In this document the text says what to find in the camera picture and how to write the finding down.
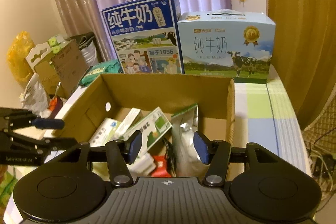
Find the white Mecobalamin medicine box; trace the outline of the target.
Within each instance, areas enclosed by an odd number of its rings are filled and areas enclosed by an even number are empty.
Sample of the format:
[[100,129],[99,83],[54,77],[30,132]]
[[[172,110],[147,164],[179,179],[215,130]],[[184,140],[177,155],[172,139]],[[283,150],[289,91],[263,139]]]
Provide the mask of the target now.
[[98,129],[92,135],[89,140],[91,147],[102,147],[108,141],[110,141],[115,134],[116,130],[119,128],[121,122],[111,119],[105,118],[103,122],[99,125]]

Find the white square night light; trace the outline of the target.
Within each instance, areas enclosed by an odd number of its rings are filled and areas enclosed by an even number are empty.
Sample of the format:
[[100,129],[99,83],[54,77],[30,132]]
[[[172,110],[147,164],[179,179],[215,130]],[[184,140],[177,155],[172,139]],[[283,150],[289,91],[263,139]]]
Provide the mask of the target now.
[[150,176],[156,165],[153,157],[147,152],[138,157],[133,164],[127,164],[127,168],[133,180],[136,180],[138,177]]

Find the long white medicine box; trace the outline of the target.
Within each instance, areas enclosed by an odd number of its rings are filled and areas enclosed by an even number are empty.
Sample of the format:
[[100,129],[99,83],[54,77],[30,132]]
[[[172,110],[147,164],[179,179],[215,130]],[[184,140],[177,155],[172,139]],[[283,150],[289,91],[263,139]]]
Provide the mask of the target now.
[[143,118],[140,109],[132,108],[113,134],[112,139],[120,139],[128,129]]

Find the green white spray box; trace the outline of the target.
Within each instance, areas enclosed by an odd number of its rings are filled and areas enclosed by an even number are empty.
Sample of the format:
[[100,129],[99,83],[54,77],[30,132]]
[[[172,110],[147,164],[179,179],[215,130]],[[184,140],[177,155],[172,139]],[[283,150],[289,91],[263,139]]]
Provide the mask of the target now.
[[122,136],[128,139],[132,133],[139,130],[142,133],[142,147],[138,157],[147,153],[171,129],[172,124],[160,107],[147,114]]

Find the silver foil pouch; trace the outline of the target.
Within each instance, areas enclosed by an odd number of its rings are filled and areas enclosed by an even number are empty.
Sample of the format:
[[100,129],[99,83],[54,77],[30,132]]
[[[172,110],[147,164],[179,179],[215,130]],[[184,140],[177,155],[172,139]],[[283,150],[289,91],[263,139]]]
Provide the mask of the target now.
[[171,124],[176,176],[202,178],[207,166],[201,162],[194,147],[194,133],[199,125],[198,105],[172,115]]

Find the red candy packet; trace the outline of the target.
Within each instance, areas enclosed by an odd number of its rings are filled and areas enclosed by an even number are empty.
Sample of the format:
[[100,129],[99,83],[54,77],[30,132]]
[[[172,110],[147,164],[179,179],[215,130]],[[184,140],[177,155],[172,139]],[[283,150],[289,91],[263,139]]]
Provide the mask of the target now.
[[171,174],[168,171],[167,160],[164,156],[153,156],[155,169],[151,173],[151,177],[169,178]]

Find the orange small object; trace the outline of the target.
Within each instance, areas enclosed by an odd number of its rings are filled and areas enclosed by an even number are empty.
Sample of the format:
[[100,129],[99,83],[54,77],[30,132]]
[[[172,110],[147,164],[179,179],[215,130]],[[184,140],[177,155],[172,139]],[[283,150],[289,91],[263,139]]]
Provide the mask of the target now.
[[63,101],[59,96],[55,96],[50,100],[49,110],[52,112],[58,112],[63,107]]

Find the brown cardboard sorting box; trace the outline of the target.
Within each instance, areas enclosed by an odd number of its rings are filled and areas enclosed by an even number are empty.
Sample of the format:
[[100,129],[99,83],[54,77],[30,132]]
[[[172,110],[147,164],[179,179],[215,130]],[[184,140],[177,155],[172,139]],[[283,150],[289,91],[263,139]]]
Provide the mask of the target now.
[[122,122],[139,109],[142,149],[129,166],[133,178],[149,176],[158,157],[166,153],[163,139],[173,145],[173,176],[202,178],[207,166],[194,149],[193,133],[211,140],[233,141],[235,120],[234,81],[230,78],[191,75],[122,75],[97,77],[78,89],[58,113],[61,130],[47,136],[90,141],[106,118]]

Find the green tissue pack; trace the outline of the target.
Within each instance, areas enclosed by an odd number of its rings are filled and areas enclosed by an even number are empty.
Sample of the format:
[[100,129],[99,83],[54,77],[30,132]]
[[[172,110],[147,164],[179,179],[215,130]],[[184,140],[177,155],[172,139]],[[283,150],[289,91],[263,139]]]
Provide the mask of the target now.
[[0,184],[1,208],[4,209],[7,206],[17,181],[18,181],[17,178],[8,171],[6,171],[1,176],[1,184]]

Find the crumpled white plastic bag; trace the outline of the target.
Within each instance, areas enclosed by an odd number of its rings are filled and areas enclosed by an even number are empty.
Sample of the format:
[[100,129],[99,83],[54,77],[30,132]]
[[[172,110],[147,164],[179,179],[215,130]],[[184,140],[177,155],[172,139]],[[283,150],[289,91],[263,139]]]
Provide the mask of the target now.
[[20,96],[22,108],[34,114],[40,114],[48,109],[50,97],[44,89],[39,75],[34,73],[24,92]]

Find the checked tablecloth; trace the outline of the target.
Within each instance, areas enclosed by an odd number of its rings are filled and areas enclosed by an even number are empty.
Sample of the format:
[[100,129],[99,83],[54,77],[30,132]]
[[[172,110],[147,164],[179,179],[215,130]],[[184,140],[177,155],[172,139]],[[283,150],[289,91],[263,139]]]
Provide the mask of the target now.
[[233,146],[262,145],[311,175],[297,117],[274,66],[265,84],[235,83]]

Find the brown cardboard boxes stack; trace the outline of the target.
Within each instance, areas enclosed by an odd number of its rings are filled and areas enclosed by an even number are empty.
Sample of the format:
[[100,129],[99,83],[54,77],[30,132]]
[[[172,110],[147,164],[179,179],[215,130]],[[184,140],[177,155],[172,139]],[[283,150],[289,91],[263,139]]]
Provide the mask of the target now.
[[39,62],[34,70],[49,95],[69,98],[88,69],[75,40],[55,55]]

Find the yellow plastic bag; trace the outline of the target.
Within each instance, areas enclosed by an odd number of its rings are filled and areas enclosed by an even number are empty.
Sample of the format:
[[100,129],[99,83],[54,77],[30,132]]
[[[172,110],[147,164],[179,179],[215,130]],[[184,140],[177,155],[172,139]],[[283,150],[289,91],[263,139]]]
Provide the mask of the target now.
[[30,34],[27,31],[21,31],[7,51],[7,64],[11,73],[18,84],[25,88],[33,76],[33,70],[29,66],[26,57],[35,47]]

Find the green tea package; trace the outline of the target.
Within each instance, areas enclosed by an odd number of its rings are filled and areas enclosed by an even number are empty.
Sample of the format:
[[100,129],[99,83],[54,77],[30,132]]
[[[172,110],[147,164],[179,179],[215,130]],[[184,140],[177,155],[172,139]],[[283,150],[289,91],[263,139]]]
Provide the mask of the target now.
[[123,73],[122,66],[118,59],[104,61],[90,66],[83,77],[78,82],[78,86],[86,87],[90,85],[99,75]]

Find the beige quilted chair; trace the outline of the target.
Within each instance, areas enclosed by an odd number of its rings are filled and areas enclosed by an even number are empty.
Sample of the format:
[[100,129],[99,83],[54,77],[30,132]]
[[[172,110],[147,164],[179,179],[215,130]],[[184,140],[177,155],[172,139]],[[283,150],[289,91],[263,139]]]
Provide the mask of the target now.
[[311,175],[325,198],[335,191],[335,90],[320,114],[302,131]]

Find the light blue milk carton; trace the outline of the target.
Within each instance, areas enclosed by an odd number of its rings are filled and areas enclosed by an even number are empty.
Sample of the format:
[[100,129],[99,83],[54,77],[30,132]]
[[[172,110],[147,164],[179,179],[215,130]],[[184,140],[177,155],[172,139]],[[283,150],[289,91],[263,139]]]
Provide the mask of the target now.
[[264,83],[268,78],[276,24],[264,13],[186,12],[178,31],[186,74],[241,83]]

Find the dark blue milk carton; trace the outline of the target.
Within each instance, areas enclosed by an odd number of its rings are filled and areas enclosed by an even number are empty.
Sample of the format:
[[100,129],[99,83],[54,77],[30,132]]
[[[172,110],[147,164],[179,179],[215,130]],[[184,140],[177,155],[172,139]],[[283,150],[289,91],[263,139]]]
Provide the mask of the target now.
[[179,0],[132,0],[102,11],[125,74],[182,74]]

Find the wooden door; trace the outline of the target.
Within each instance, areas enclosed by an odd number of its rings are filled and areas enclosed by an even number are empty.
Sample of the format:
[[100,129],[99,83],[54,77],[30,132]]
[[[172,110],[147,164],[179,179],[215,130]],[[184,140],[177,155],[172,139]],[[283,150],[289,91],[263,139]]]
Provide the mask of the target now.
[[268,0],[267,10],[276,23],[272,64],[306,128],[335,87],[335,0]]

